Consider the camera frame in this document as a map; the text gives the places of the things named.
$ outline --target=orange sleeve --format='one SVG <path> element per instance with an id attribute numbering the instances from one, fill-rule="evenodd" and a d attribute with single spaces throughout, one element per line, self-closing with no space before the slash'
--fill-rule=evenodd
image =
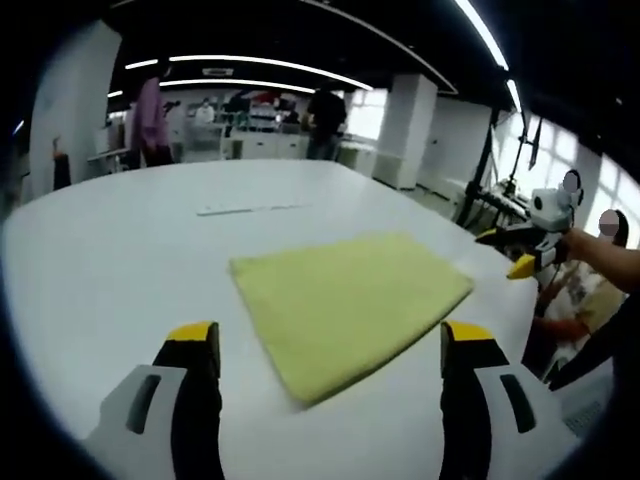
<path id="1" fill-rule="evenodd" d="M 589 335 L 587 326 L 574 318 L 545 322 L 545 329 L 559 343 L 577 342 Z"/>

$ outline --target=black ceiling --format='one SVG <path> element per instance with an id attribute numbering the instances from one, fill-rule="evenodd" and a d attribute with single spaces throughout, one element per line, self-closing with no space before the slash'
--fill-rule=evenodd
<path id="1" fill-rule="evenodd" d="M 640 104 L 636 88 L 640 84 L 640 38 L 634 25 L 638 18 L 634 2 L 471 3 L 504 53 L 525 108 L 577 132 L 590 145 L 601 136 L 603 148 L 636 173 L 635 165 L 627 163 L 640 151 L 640 136 L 635 133 L 635 112 Z M 411 47 L 454 84 L 461 99 L 510 108 L 504 73 L 495 66 L 454 0 L 331 0 L 324 4 Z M 103 8 L 101 13 L 123 35 L 112 79 L 114 90 L 126 90 L 133 84 L 136 71 L 125 71 L 124 65 L 162 52 L 273 58 L 381 87 L 390 85 L 393 73 L 421 72 L 443 92 L 448 90 L 428 68 L 394 44 L 351 20 L 300 0 L 134 0 L 117 8 Z M 212 65 L 226 66 L 221 62 Z M 209 65 L 176 66 L 171 79 L 194 78 L 199 76 L 200 66 Z M 253 80 L 310 88 L 323 80 L 288 68 L 229 66 L 235 77 Z"/>

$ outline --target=white table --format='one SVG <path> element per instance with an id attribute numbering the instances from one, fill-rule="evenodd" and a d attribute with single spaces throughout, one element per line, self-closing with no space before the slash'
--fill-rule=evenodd
<path id="1" fill-rule="evenodd" d="M 307 208 L 198 217 L 206 204 Z M 256 337 L 232 257 L 408 231 L 476 281 L 450 318 L 524 351 L 533 280 L 413 200 L 320 161 L 209 162 L 120 173 L 27 204 L 8 220 L 5 280 L 17 339 L 62 426 L 84 438 L 102 399 L 182 324 L 221 325 L 220 444 L 227 479 L 437 478 L 443 454 L 440 334 L 301 411 Z"/>

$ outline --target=ceiling light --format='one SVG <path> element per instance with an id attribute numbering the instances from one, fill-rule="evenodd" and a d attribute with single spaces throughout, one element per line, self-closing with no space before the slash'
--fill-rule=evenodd
<path id="1" fill-rule="evenodd" d="M 491 35 L 491 32 L 480 18 L 480 15 L 478 15 L 478 12 L 476 12 L 476 9 L 469 3 L 469 0 L 455 0 L 455 2 L 480 34 L 491 55 L 493 55 L 495 62 L 505 70 L 509 70 L 509 65 L 507 65 L 507 61 L 504 55 L 502 55 L 493 35 Z"/>
<path id="2" fill-rule="evenodd" d="M 513 99 L 513 104 L 516 106 L 518 113 L 522 113 L 522 105 L 520 105 L 520 97 L 518 96 L 518 89 L 516 88 L 516 82 L 513 80 L 507 80 L 507 88 Z"/>
<path id="3" fill-rule="evenodd" d="M 342 10 L 334 8 L 334 7 L 330 6 L 330 5 L 325 5 L 324 3 L 320 3 L 320 2 L 318 2 L 316 0 L 300 0 L 300 2 L 305 3 L 307 5 L 312 5 L 312 6 L 317 7 L 317 8 L 321 8 L 321 9 L 327 11 L 327 12 L 333 13 L 334 15 L 339 15 L 340 17 L 345 18 L 345 19 L 349 20 L 350 22 L 356 23 L 356 24 L 360 25 L 361 27 L 366 28 L 370 32 L 375 33 L 380 38 L 384 38 L 387 42 L 390 42 L 393 45 L 395 45 L 397 48 L 399 48 L 400 50 L 405 52 L 407 55 L 409 55 L 414 60 L 419 62 L 422 66 L 424 66 L 426 69 L 428 69 L 432 74 L 434 74 L 436 77 L 438 77 L 440 79 L 440 81 L 442 83 L 444 83 L 448 88 L 448 90 L 440 89 L 440 92 L 451 94 L 451 95 L 458 95 L 458 89 L 453 85 L 453 83 L 451 83 L 449 80 L 447 80 L 444 77 L 444 75 L 442 75 L 438 70 L 433 68 L 429 63 L 426 62 L 426 60 L 424 58 L 422 58 L 416 52 L 411 50 L 409 47 L 407 47 L 403 43 L 400 43 L 395 38 L 390 37 L 389 35 L 384 33 L 382 30 L 374 27 L 370 23 L 367 23 L 367 22 L 365 22 L 364 20 L 362 20 L 362 19 L 360 19 L 358 17 L 354 17 L 353 15 L 350 15 L 347 12 L 343 12 Z"/>
<path id="4" fill-rule="evenodd" d="M 18 126 L 13 130 L 13 134 L 15 135 L 16 133 L 18 133 L 23 126 L 24 126 L 24 120 L 20 120 L 20 123 L 18 124 Z"/>
<path id="5" fill-rule="evenodd" d="M 158 63 L 157 58 L 153 60 L 145 60 L 144 62 L 130 63 L 129 65 L 125 65 L 124 69 L 131 70 L 133 68 L 146 67 L 147 65 L 155 65 L 156 63 Z"/>
<path id="6" fill-rule="evenodd" d="M 236 80 L 233 78 L 204 78 L 200 80 L 171 80 L 168 82 L 160 82 L 161 87 L 173 87 L 176 85 L 203 85 L 203 84 L 235 84 L 235 85 L 251 85 L 254 87 L 271 87 L 281 88 L 283 90 L 295 90 L 296 92 L 314 93 L 313 88 L 296 87 L 295 85 L 287 85 L 284 83 L 261 82 L 258 80 Z"/>
<path id="7" fill-rule="evenodd" d="M 297 70 L 302 70 L 305 72 L 316 73 L 318 75 L 323 75 L 325 77 L 333 78 L 334 80 L 340 80 L 341 82 L 349 83 L 359 88 L 364 88 L 365 90 L 373 90 L 373 87 L 370 85 L 367 85 L 366 83 L 358 82 L 357 80 L 343 77 L 342 75 L 338 75 L 336 73 L 327 72 L 326 70 L 320 70 L 319 68 L 307 67 L 306 65 L 300 65 L 298 63 L 283 62 L 281 60 L 271 60 L 269 58 L 242 57 L 238 55 L 184 55 L 180 57 L 170 57 L 169 60 L 172 62 L 226 60 L 231 62 L 264 63 L 267 65 L 289 67 L 289 68 L 295 68 Z"/>

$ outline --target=green towel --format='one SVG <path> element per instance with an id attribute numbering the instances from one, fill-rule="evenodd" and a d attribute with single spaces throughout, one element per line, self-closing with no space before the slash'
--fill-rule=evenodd
<path id="1" fill-rule="evenodd" d="M 231 269 L 283 383 L 305 404 L 389 361 L 473 288 L 405 234 L 234 259 Z"/>

